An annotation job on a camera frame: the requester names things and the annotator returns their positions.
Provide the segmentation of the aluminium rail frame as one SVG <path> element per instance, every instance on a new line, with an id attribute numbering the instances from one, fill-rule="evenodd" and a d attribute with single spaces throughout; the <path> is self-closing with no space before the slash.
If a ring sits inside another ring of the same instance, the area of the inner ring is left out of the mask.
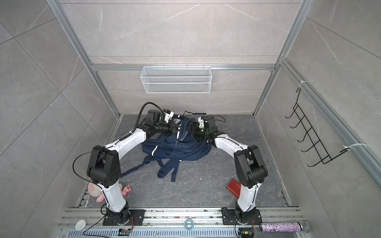
<path id="1" fill-rule="evenodd" d="M 221 209 L 210 208 L 133 208 L 145 210 L 141 226 L 103 226 L 105 210 L 69 208 L 58 225 L 59 238 L 307 238 L 309 233 L 263 232 L 259 225 L 224 225 Z M 298 207 L 261 207 L 262 223 L 305 221 Z M 194 229 L 186 231 L 184 221 L 194 220 Z M 75 224 L 84 219 L 82 231 Z"/>

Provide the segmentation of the pink plush doll red dress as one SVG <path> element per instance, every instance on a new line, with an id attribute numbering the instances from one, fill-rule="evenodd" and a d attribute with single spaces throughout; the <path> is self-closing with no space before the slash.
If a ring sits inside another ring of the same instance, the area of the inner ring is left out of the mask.
<path id="1" fill-rule="evenodd" d="M 123 186 L 121 183 L 119 183 L 119 187 L 120 187 L 120 190 L 121 190 L 123 196 L 127 196 L 128 193 L 130 191 L 132 191 L 132 188 L 130 185 Z M 87 190 L 88 190 L 90 196 L 96 198 L 97 203 L 100 203 L 100 202 L 105 200 L 105 197 L 101 192 L 101 189 L 96 184 L 93 184 L 90 182 L 87 186 Z"/>

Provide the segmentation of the white round cap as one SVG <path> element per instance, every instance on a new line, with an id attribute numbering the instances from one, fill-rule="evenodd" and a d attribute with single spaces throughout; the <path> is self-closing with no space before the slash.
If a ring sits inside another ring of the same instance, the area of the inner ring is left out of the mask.
<path id="1" fill-rule="evenodd" d="M 75 229 L 77 231 L 82 231 L 85 227 L 86 227 L 87 223 L 84 219 L 81 219 L 79 220 L 76 224 L 75 224 Z"/>

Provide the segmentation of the red wallet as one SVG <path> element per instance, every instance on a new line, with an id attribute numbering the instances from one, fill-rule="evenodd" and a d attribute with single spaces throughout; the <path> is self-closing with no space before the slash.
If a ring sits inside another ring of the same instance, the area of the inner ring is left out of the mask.
<path id="1" fill-rule="evenodd" d="M 228 191 L 230 191 L 236 198 L 240 197 L 241 183 L 232 178 L 226 185 Z"/>

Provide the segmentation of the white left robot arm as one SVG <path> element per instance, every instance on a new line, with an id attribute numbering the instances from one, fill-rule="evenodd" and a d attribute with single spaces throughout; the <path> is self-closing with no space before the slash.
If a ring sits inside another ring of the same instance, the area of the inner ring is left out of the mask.
<path id="1" fill-rule="evenodd" d="M 172 135 L 180 132 L 180 115 L 165 110 L 150 110 L 146 118 L 137 119 L 133 129 L 120 139 L 105 146 L 95 146 L 90 155 L 87 176 L 100 188 L 110 215 L 127 214 L 127 201 L 122 195 L 119 179 L 122 177 L 120 160 L 133 148 L 157 133 Z"/>

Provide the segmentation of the clear tape roll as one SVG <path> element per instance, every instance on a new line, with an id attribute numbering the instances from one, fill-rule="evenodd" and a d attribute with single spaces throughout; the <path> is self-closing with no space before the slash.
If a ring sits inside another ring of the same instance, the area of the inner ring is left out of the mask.
<path id="1" fill-rule="evenodd" d="M 192 231 L 194 229 L 194 220 L 192 218 L 187 218 L 184 221 L 184 229 L 186 231 Z"/>

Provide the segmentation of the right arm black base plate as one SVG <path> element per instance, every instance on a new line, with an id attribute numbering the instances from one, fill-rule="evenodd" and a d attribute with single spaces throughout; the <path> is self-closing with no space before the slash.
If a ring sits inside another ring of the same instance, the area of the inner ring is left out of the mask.
<path id="1" fill-rule="evenodd" d="M 240 208 L 221 209 L 222 220 L 224 225 L 259 225 L 262 223 L 262 216 L 258 209 L 249 212 L 243 212 Z"/>

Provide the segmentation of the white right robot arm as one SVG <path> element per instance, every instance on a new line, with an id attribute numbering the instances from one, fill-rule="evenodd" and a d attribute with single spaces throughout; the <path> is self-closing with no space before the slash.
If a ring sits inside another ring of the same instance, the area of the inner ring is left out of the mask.
<path id="1" fill-rule="evenodd" d="M 267 166 L 256 145 L 245 145 L 220 131 L 214 116 L 202 116 L 187 126 L 187 132 L 199 142 L 208 142 L 234 158 L 236 175 L 241 183 L 240 195 L 235 205 L 235 217 L 246 224 L 256 216 L 256 199 L 259 189 L 268 176 Z"/>

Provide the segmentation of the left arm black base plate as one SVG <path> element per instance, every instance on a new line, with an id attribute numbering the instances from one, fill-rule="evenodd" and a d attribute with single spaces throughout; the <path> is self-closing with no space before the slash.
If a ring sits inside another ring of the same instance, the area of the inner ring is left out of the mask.
<path id="1" fill-rule="evenodd" d="M 122 210 L 119 213 L 106 210 L 103 226 L 141 226 L 143 224 L 145 210 Z"/>

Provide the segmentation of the glittery purple tube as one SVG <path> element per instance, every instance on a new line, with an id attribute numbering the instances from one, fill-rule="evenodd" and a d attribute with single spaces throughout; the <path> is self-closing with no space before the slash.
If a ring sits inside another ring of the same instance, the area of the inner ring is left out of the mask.
<path id="1" fill-rule="evenodd" d="M 291 232 L 304 232 L 308 233 L 312 230 L 312 226 L 307 221 L 297 222 L 266 222 L 261 223 L 260 228 L 263 232 L 276 232 L 276 233 L 291 233 Z"/>

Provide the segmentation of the navy blue student backpack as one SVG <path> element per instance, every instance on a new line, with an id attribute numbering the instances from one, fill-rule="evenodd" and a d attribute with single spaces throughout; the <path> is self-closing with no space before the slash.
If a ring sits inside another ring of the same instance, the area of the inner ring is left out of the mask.
<path id="1" fill-rule="evenodd" d="M 160 166 L 157 177 L 162 179 L 169 172 L 172 172 L 171 181 L 174 182 L 179 164 L 182 161 L 197 161 L 207 155 L 211 150 L 211 144 L 207 142 L 207 139 L 198 141 L 187 131 L 194 125 L 194 119 L 180 116 L 179 123 L 182 127 L 180 132 L 172 135 L 161 133 L 143 142 L 141 144 L 142 151 L 147 154 L 144 161 L 142 164 L 121 173 L 121 177 L 123 178 L 142 166 L 156 161 Z"/>

